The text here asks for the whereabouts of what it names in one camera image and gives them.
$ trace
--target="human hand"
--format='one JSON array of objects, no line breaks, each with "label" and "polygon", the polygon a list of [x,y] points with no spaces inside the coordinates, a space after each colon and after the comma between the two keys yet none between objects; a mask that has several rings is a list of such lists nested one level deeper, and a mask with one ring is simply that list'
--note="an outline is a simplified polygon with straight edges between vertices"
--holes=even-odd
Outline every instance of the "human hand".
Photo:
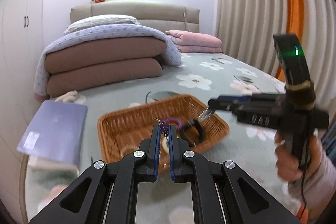
[{"label": "human hand", "polygon": [[[275,143],[279,144],[284,140],[279,132],[275,135]],[[309,141],[309,151],[311,154],[310,166],[306,173],[306,179],[311,177],[320,167],[322,160],[322,143],[316,137],[312,136]],[[291,155],[284,144],[279,145],[275,149],[275,154],[278,157],[276,167],[278,169],[278,176],[285,181],[293,182],[301,179],[302,171],[299,168],[299,160]]]}]

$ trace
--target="black bracelet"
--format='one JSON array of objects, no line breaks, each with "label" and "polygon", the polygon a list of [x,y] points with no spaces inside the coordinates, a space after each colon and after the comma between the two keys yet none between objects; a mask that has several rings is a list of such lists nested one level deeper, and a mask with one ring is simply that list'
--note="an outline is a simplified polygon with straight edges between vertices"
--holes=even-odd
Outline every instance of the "black bracelet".
[{"label": "black bracelet", "polygon": [[[191,142],[189,140],[189,138],[187,137],[186,135],[186,130],[188,130],[189,128],[191,127],[195,127],[198,131],[198,142],[194,143],[194,142]],[[189,147],[193,147],[193,146],[196,146],[198,144],[200,144],[201,142],[204,141],[205,139],[205,130],[204,128],[200,125],[199,121],[196,120],[196,119],[191,119],[189,121],[187,121],[187,123],[181,128],[180,130],[180,135],[181,135],[181,138],[186,140],[188,143],[189,143]]]}]

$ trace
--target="purple bracelet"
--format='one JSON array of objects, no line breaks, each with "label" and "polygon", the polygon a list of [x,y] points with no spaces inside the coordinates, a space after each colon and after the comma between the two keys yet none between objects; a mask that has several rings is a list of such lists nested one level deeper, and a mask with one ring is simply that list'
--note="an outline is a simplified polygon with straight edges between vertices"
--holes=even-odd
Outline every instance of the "purple bracelet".
[{"label": "purple bracelet", "polygon": [[165,118],[164,120],[162,120],[162,122],[165,122],[165,123],[175,122],[175,123],[177,123],[176,131],[180,130],[183,127],[182,122],[179,119],[173,118],[173,117]]}]

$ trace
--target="person's arm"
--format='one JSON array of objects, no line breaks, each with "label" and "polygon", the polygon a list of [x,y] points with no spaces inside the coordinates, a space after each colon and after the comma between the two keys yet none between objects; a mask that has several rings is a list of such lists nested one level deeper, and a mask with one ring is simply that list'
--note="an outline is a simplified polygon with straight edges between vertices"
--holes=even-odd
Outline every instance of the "person's arm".
[{"label": "person's arm", "polygon": [[[280,143],[282,140],[281,135],[277,134],[275,142]],[[314,220],[321,215],[335,193],[336,168],[326,156],[317,137],[313,136],[310,139],[309,150],[311,163],[306,174],[303,192],[309,209],[309,219]],[[302,171],[298,169],[298,159],[290,155],[283,144],[276,148],[276,155],[278,176],[289,182],[289,193],[303,203],[301,183],[295,183],[302,177]]]}]

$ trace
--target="headboard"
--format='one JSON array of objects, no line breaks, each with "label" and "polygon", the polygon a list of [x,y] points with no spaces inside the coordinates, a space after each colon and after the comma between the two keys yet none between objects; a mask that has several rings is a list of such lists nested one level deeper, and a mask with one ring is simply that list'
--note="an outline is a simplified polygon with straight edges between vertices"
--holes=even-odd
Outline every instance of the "headboard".
[{"label": "headboard", "polygon": [[147,1],[106,1],[85,4],[71,8],[70,20],[78,20],[98,15],[128,15],[135,17],[141,25],[157,29],[200,32],[200,10],[181,5]]}]

